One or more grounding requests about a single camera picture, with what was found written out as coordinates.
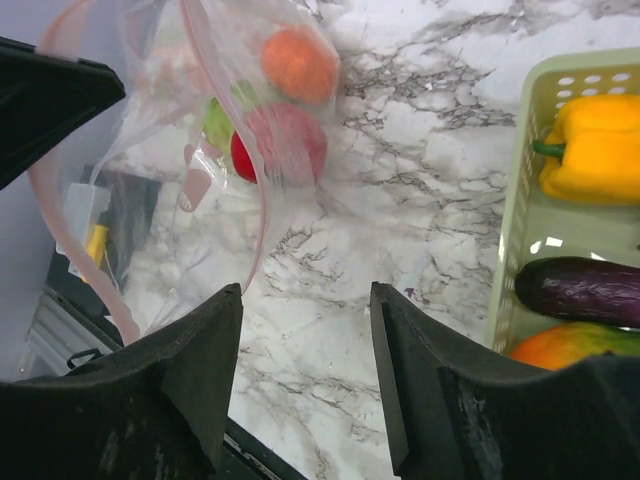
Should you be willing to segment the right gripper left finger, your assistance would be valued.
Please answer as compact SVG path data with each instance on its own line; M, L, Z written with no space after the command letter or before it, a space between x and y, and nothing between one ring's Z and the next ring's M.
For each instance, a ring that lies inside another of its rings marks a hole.
M1 387L5 479L211 479L243 307L236 284L61 377Z

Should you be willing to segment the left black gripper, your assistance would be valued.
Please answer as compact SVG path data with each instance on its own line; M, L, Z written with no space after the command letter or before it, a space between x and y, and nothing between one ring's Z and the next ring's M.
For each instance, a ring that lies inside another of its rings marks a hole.
M105 64L40 54L1 39L1 186L6 187L63 139L125 98Z

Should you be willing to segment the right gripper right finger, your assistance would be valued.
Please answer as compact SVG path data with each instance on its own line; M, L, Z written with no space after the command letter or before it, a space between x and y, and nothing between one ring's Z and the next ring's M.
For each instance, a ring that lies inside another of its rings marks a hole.
M374 283L371 329L392 468L403 479L635 479L639 362L546 371L498 354Z

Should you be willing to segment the green toy mango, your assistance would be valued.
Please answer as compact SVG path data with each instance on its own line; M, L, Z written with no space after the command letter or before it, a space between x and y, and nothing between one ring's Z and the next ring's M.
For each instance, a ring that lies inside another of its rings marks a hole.
M638 356L639 332L595 323L563 323L528 337L510 357L538 368L559 370L605 353Z

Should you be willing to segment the clear zip top bag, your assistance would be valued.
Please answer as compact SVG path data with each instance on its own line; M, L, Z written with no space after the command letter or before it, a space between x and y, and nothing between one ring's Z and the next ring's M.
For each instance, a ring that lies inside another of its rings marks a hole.
M96 152L66 137L28 171L56 248L86 278L122 340L132 343L180 318L218 289L248 287L262 259L282 239L316 187L296 187L264 173L253 134L231 87L269 85L313 115L328 138L341 61L312 15L292 1L77 1L37 45L43 55L78 61L98 43L103 24L116 29L117 72L125 98L113 106ZM273 87L261 68L266 40L285 28L315 33L339 61L331 99L311 105ZM235 132L230 155L203 133L217 98ZM136 251L123 291L72 233L63 198L71 184L103 170L161 183L145 246Z

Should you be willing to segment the long striped purple eggplant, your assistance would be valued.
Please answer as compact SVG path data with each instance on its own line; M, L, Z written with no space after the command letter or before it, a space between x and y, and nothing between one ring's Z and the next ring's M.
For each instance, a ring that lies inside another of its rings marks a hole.
M565 321L639 327L639 269L576 256L527 263L514 280L529 310Z

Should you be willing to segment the green toy cabbage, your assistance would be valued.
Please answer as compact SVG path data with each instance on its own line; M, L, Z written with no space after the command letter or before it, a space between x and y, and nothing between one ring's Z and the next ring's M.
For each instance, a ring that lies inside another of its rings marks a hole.
M231 93L240 102L242 111L249 112L259 105L273 103L282 100L283 97L271 86L266 85L265 90L256 92L253 85L247 80L241 80L231 87ZM221 106L217 98L213 98L204 117L203 133L209 144L215 147L222 155L230 155L231 137L235 132L229 116Z

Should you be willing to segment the green perforated plastic basket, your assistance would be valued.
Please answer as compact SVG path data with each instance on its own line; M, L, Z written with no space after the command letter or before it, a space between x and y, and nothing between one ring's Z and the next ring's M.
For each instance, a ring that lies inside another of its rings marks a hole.
M538 184L544 160L531 148L533 141L547 135L565 101L638 91L636 48L554 56L529 71L521 93L490 300L485 342L493 350L508 353L557 323L527 310L516 299L515 277L528 262L580 256L638 266L638 208L580 205L545 195Z

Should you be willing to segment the red toy bell pepper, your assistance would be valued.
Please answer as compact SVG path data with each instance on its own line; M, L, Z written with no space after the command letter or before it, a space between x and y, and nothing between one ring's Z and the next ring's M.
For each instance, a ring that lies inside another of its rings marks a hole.
M319 182L327 162L328 138L319 121L288 102L260 105L244 116L262 156L264 173L296 187Z

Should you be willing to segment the orange toy pumpkin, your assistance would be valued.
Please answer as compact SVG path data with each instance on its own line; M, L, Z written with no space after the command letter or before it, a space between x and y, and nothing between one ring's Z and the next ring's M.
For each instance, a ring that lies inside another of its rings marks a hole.
M315 33L303 28L285 28L272 34L260 61L269 83L297 101L325 104L337 86L338 57Z

